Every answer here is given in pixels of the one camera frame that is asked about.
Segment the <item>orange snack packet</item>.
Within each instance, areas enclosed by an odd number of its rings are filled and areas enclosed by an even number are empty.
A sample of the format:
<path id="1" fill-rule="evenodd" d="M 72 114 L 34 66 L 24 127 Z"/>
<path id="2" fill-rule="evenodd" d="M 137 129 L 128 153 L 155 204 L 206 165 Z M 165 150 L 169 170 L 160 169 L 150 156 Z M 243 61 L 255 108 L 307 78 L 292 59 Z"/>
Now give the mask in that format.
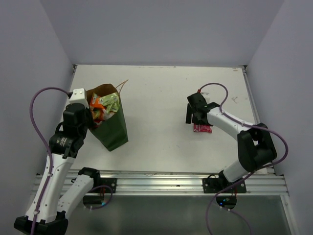
<path id="1" fill-rule="evenodd" d="M 105 107 L 98 103 L 100 96 L 96 93 L 92 94 L 91 101 L 89 104 L 93 119 L 97 116 L 102 116 L 103 120 L 108 119 L 108 114 L 106 113 Z"/>

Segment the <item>green paper bag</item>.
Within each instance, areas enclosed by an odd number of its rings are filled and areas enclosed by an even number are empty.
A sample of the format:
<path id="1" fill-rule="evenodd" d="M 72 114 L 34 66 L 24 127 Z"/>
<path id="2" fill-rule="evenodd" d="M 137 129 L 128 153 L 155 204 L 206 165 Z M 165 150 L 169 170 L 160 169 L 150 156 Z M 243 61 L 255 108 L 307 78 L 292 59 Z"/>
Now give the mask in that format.
<path id="1" fill-rule="evenodd" d="M 119 93 L 119 110 L 116 113 L 110 112 L 106 121 L 103 121 L 102 124 L 99 126 L 94 125 L 93 128 L 89 129 L 91 133 L 102 143 L 102 145 L 108 151 L 113 151 L 128 142 L 127 127 L 120 97 L 120 91 L 117 89 L 122 89 L 124 84 L 125 82 L 122 82 L 116 87 L 112 84 L 102 84 L 96 88 L 87 91 L 87 100 L 89 104 L 93 93 L 96 93 L 100 97 L 115 92 Z"/>

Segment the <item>green candy packet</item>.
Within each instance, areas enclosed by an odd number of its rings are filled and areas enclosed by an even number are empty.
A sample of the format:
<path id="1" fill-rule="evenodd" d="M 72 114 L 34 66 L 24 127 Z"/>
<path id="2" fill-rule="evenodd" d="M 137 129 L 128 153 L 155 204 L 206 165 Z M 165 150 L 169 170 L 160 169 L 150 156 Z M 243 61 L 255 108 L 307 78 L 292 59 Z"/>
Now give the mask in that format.
<path id="1" fill-rule="evenodd" d="M 120 107 L 119 93 L 115 92 L 99 98 L 99 104 L 105 107 L 106 113 L 116 113 Z"/>

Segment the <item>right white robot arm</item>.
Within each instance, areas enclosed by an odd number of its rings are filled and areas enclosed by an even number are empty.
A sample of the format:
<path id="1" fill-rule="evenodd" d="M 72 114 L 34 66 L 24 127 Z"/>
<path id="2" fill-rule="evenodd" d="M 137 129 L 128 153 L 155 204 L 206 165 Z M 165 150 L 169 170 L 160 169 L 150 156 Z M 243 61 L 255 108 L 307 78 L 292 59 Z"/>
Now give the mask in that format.
<path id="1" fill-rule="evenodd" d="M 229 192 L 243 176 L 276 159 L 276 149 L 263 123 L 254 126 L 243 120 L 235 121 L 234 116 L 221 111 L 219 104 L 207 103 L 201 93 L 194 93 L 187 100 L 187 124 L 218 127 L 237 141 L 238 159 L 222 170 L 218 178 L 209 179 L 210 185 Z"/>

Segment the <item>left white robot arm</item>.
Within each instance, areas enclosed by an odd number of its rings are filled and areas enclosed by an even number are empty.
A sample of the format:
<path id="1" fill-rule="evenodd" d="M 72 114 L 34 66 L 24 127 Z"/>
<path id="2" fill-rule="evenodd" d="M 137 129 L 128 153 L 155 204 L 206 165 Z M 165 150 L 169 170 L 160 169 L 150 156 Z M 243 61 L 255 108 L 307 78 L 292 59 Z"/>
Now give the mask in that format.
<path id="1" fill-rule="evenodd" d="M 72 212 L 85 194 L 99 191 L 102 186 L 99 171 L 84 167 L 70 189 L 61 194 L 91 123 L 90 110 L 83 104 L 66 107 L 63 122 L 49 140 L 45 171 L 36 196 L 26 214 L 16 218 L 15 229 L 26 235 L 63 235 Z"/>

